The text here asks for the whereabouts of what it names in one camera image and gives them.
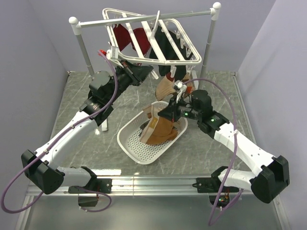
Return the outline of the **orange-brown underwear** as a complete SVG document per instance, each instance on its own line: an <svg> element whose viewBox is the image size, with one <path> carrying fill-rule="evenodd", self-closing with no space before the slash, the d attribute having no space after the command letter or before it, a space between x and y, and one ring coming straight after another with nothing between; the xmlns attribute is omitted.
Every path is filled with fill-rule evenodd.
<svg viewBox="0 0 307 230"><path fill-rule="evenodd" d="M151 120L151 123L142 131L140 142L148 145L159 145L177 137L178 131L175 129L174 123L158 116L158 112L162 108L150 104L142 110Z"/></svg>

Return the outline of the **white clip hanger frame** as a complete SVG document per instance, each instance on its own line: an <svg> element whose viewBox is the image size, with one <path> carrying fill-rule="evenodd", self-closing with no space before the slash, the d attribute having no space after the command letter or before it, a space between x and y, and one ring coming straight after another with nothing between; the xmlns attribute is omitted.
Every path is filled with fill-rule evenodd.
<svg viewBox="0 0 307 230"><path fill-rule="evenodd" d="M127 56L124 55L119 48L118 58L125 59L131 63L142 63L142 64L154 64L163 66L195 66L200 64L202 58L193 45L192 41L188 37L186 31L183 29L182 25L174 16L162 16L160 12L157 15L141 15L128 11L116 10L112 8L105 8L102 10L102 16L105 22L110 22L106 25L109 38L111 40L111 46L116 46L119 48L119 36L116 36L115 29L119 27L120 24L125 24L125 29L128 32L128 39L134 45L137 56ZM145 53L141 49L141 39L136 35L136 32L132 29L131 23L140 22L142 24L142 31L145 34L145 42L149 43L151 50L156 55L156 58L147 58ZM155 33L158 26L162 27L162 32L164 32L176 52L179 60L167 60L163 55L156 39ZM180 50L176 46L174 40L172 39L169 31L176 34L177 39L180 40L181 48L186 48L187 57L192 53L192 58L190 60L185 60L182 56Z"/></svg>

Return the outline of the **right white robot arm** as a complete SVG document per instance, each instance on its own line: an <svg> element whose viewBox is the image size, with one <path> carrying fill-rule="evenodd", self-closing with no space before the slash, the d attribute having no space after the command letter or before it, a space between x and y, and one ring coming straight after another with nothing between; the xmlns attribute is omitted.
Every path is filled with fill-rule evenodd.
<svg viewBox="0 0 307 230"><path fill-rule="evenodd" d="M290 184L288 160L264 151L240 133L232 122L213 109L206 90L192 92L189 102L173 96L158 115L172 122L182 117L195 120L204 134L233 151L249 167L249 171L240 171L221 166L211 174L214 190L244 189L268 204Z"/></svg>

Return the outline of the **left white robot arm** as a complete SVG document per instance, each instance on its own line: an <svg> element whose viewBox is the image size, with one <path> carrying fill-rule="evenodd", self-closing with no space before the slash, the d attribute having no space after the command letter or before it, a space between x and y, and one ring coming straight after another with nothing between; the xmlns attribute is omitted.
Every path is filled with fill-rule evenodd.
<svg viewBox="0 0 307 230"><path fill-rule="evenodd" d="M48 143L35 152L26 150L22 156L25 176L44 194L49 195L61 186L78 186L90 193L98 179L89 168L63 168L65 156L90 132L98 128L112 113L112 103L131 85L139 86L154 69L122 60L110 75L101 71L89 84L88 98L73 119Z"/></svg>

